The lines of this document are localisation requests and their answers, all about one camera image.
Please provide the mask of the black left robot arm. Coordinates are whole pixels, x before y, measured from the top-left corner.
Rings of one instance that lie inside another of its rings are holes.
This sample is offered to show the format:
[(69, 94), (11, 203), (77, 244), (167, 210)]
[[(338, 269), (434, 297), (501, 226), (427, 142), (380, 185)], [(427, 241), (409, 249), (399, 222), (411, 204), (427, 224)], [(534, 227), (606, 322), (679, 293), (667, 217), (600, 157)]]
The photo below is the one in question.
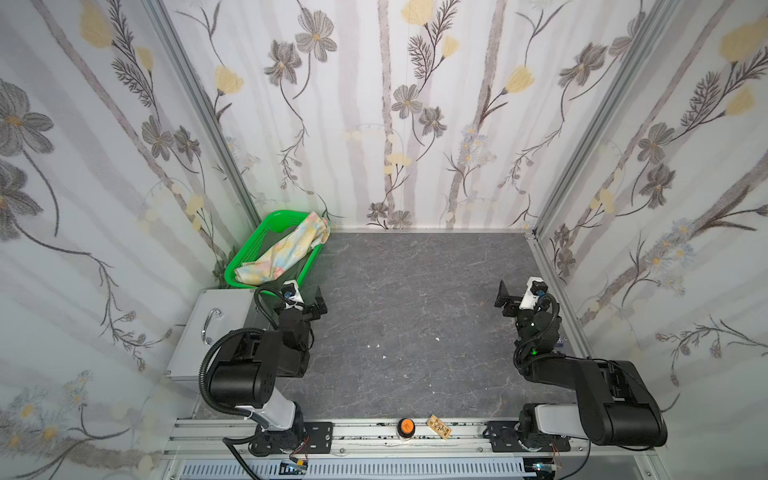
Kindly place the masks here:
[(320, 289), (307, 301), (294, 282), (278, 290), (257, 288), (253, 303), (267, 326), (241, 327), (213, 343), (199, 369), (199, 391), (210, 409), (256, 423), (252, 436), (224, 441), (230, 450), (246, 444), (254, 456), (297, 452), (310, 436), (301, 407), (279, 392), (276, 380), (306, 374), (315, 343), (312, 323), (328, 308)]

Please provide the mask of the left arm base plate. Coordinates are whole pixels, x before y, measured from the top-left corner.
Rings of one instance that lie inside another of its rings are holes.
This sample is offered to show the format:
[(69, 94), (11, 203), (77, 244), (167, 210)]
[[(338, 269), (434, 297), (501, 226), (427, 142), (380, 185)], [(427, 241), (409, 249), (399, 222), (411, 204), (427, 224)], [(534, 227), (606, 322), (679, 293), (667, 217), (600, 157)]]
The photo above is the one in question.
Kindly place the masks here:
[(308, 422), (298, 429), (260, 432), (248, 444), (256, 457), (284, 454), (329, 454), (332, 446), (333, 422)]

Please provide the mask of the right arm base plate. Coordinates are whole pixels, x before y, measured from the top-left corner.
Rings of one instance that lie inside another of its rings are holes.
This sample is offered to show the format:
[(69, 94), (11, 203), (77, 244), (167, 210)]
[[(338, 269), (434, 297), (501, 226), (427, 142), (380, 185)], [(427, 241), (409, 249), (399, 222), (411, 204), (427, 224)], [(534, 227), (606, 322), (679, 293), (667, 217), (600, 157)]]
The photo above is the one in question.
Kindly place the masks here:
[(570, 442), (562, 436), (540, 432), (536, 426), (519, 426), (518, 421), (489, 421), (482, 436), (494, 453), (569, 452)]

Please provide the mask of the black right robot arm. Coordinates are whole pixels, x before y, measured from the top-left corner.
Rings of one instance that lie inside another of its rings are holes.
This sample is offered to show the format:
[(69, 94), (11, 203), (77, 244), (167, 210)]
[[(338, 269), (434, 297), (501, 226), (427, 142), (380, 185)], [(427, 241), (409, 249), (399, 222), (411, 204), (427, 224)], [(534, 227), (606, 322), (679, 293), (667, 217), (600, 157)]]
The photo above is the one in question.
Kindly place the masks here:
[(556, 349), (560, 304), (543, 279), (529, 278), (521, 296), (510, 294), (500, 282), (494, 306), (514, 320), (512, 362), (518, 373), (531, 383), (564, 388), (576, 396), (574, 404), (526, 404), (514, 427), (522, 447), (537, 450), (556, 440), (581, 439), (644, 451), (666, 443), (662, 408), (634, 364), (579, 358)]

